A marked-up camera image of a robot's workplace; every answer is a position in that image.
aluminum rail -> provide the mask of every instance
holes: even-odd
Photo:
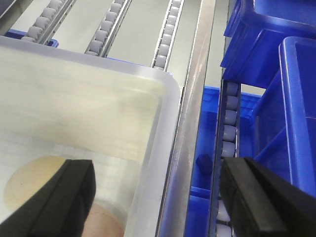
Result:
[[[33,0],[3,0],[0,3],[0,36],[10,30]]]
[[[156,237],[184,236],[215,2],[201,1]]]

blue plastic bin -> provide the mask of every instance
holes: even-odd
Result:
[[[267,88],[277,73],[278,46],[288,36],[316,38],[315,0],[238,0],[225,35],[232,37],[223,78]]]
[[[316,40],[286,38],[280,72],[253,113],[256,159],[316,197]]]
[[[7,33],[5,33],[4,36],[20,40],[25,35],[26,35],[26,32],[24,32],[24,31],[18,31],[18,30],[10,29]],[[55,40],[55,39],[51,39],[48,42],[48,44],[47,44],[47,46],[51,46],[51,47],[54,47],[54,48],[57,48],[58,45],[59,45],[59,42],[57,40]]]
[[[241,96],[240,155],[253,154],[251,115],[261,96],[243,93]],[[208,154],[213,161],[219,88],[206,86],[203,93],[200,124],[198,128],[196,160]],[[189,214],[185,237],[206,237],[209,217],[211,175],[203,172],[195,162],[189,201]]]

white plastic bin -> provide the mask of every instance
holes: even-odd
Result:
[[[5,37],[0,73],[0,190],[38,157],[91,159],[96,202],[126,237],[154,236],[180,101],[173,77]],[[11,213],[1,197],[0,222]]]

plastic roller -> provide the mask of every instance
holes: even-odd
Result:
[[[225,110],[224,124],[235,125],[237,120],[237,111]]]
[[[163,68],[157,67],[157,66],[154,66],[154,68],[159,69],[159,70],[163,70]]]
[[[170,45],[171,44],[172,36],[169,34],[163,34],[161,44]]]
[[[173,0],[172,6],[180,7],[180,5],[181,5],[181,0]]]
[[[234,157],[235,144],[232,142],[223,141],[222,157]]]
[[[106,16],[105,16],[105,20],[106,21],[111,21],[114,22],[115,19],[117,18],[118,14],[116,12],[113,11],[109,11]]]
[[[101,41],[93,40],[90,43],[90,51],[99,53],[103,47],[103,43]]]
[[[49,23],[49,19],[47,17],[39,16],[35,21],[35,26],[45,29],[48,23]]]
[[[156,58],[155,66],[164,68],[164,65],[166,64],[166,60],[167,60],[166,56],[158,55],[157,58]]]
[[[218,213],[217,213],[217,220],[230,222],[231,218],[228,215],[224,202],[222,200],[218,201]]]
[[[176,24],[176,21],[177,21],[177,17],[176,16],[169,15],[168,19],[167,19],[167,24],[170,24],[170,25],[174,26]]]
[[[229,226],[217,224],[216,237],[232,237],[232,229]]]
[[[43,32],[43,29],[38,26],[31,26],[29,31],[27,32],[27,36],[34,38],[37,40],[39,35]]]
[[[224,133],[223,133],[223,140],[233,142],[236,137],[236,127],[231,125],[224,125]]]
[[[171,8],[170,8],[170,15],[172,15],[172,16],[178,16],[178,13],[179,13],[179,8],[178,7],[176,7],[176,6],[172,6]]]
[[[122,8],[122,5],[121,5],[121,4],[119,4],[119,3],[113,3],[113,4],[111,5],[110,11],[115,12],[115,13],[118,14],[119,11],[121,10],[121,8]]]
[[[102,21],[102,23],[101,23],[101,30],[110,32],[112,26],[113,26],[113,22],[112,21]]]
[[[238,107],[238,97],[236,96],[227,96],[226,109],[228,110],[237,110]]]
[[[55,10],[58,10],[62,6],[63,2],[60,0],[50,0],[47,7],[53,8]]]
[[[172,35],[173,31],[174,31],[174,25],[171,25],[171,24],[165,25],[165,27],[164,27],[165,34]]]
[[[167,56],[168,51],[169,51],[169,46],[166,44],[161,44],[159,46],[158,54],[163,55],[163,56]]]
[[[24,41],[27,41],[27,42],[32,42],[32,43],[35,42],[35,39],[34,39],[34,38],[28,37],[28,36],[22,37],[21,40],[24,40]]]
[[[238,84],[234,82],[227,83],[227,95],[236,96],[238,91]]]
[[[95,33],[95,40],[97,41],[101,41],[104,43],[104,41],[106,40],[106,38],[108,37],[109,33],[107,31],[101,31],[101,30],[98,30],[96,33]]]
[[[92,52],[92,51],[88,51],[88,52],[86,52],[86,54],[92,55],[92,56],[98,56],[98,53]]]
[[[51,19],[53,19],[54,15],[56,13],[57,13],[57,11],[55,9],[46,7],[46,8],[44,8],[43,13],[41,14],[41,16],[42,17],[46,17],[49,20],[51,20]]]

tan disc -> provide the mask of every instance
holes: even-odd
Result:
[[[124,230],[119,220],[108,210],[93,204],[81,237],[123,237]]]
[[[4,190],[5,202],[16,210],[33,196],[63,165],[65,159],[46,156],[24,164],[10,177]]]

